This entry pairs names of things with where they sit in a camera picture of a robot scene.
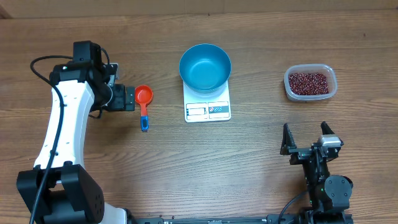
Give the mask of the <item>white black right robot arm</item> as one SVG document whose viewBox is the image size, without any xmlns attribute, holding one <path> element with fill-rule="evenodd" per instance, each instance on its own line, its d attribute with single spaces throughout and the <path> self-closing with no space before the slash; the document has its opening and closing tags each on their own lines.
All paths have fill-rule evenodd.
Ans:
<svg viewBox="0 0 398 224">
<path fill-rule="evenodd" d="M 291 165 L 303 167 L 307 189 L 294 197 L 282 209 L 278 223 L 353 223 L 349 200 L 353 182 L 346 176 L 331 175 L 328 163 L 338 157 L 344 142 L 331 130 L 326 122 L 321 123 L 322 135 L 310 147 L 298 148 L 287 123 L 283 127 L 280 154 L 290 156 Z M 301 208 L 296 215 L 286 210 L 298 199 L 308 195 L 310 206 Z"/>
</svg>

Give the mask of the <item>orange measuring scoop blue handle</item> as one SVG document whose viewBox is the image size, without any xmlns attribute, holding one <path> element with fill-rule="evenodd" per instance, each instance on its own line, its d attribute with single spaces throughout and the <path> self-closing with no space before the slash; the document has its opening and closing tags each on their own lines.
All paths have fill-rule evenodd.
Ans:
<svg viewBox="0 0 398 224">
<path fill-rule="evenodd" d="M 153 91 L 147 85 L 140 85 L 135 89 L 135 102 L 141 108 L 141 131 L 148 132 L 149 119 L 147 115 L 147 105 L 153 100 Z"/>
</svg>

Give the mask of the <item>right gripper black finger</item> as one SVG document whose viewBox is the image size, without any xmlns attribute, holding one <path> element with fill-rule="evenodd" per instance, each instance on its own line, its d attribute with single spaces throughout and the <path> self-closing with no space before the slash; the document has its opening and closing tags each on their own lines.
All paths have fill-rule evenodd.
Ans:
<svg viewBox="0 0 398 224">
<path fill-rule="evenodd" d="M 326 123 L 326 121 L 323 121 L 320 126 L 321 126 L 321 129 L 322 129 L 322 134 L 323 135 L 334 134 L 334 132 L 329 127 L 329 125 Z"/>
<path fill-rule="evenodd" d="M 292 132 L 289 129 L 287 123 L 283 126 L 282 143 L 280 147 L 280 155 L 290 155 L 293 150 L 296 150 L 297 146 L 294 141 Z"/>
</svg>

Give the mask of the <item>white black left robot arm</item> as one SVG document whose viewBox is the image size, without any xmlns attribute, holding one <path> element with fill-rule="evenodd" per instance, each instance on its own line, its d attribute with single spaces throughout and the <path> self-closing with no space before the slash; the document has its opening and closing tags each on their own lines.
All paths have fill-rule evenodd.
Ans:
<svg viewBox="0 0 398 224">
<path fill-rule="evenodd" d="M 102 60 L 98 44 L 74 42 L 73 55 L 54 66 L 46 137 L 31 170 L 17 176 L 17 189 L 30 223 L 135 223 L 126 208 L 106 203 L 101 187 L 86 171 L 84 145 L 91 112 L 134 111 L 134 87 L 117 84 L 117 63 Z"/>
</svg>

